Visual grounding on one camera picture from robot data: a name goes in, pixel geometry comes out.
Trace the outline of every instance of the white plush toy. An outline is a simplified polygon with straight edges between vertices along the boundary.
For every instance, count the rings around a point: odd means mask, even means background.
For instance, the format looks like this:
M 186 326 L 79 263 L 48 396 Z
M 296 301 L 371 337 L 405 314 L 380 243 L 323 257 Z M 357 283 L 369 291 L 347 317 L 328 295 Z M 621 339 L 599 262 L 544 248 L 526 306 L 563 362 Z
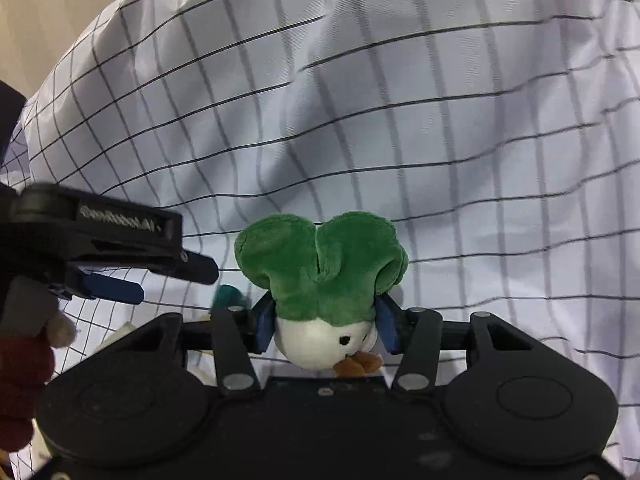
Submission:
M 407 256 L 387 220 L 349 212 L 316 228 L 278 214 L 242 231 L 236 260 L 276 302 L 274 340 L 294 364 L 364 375 L 380 367 L 374 298 L 399 283 Z

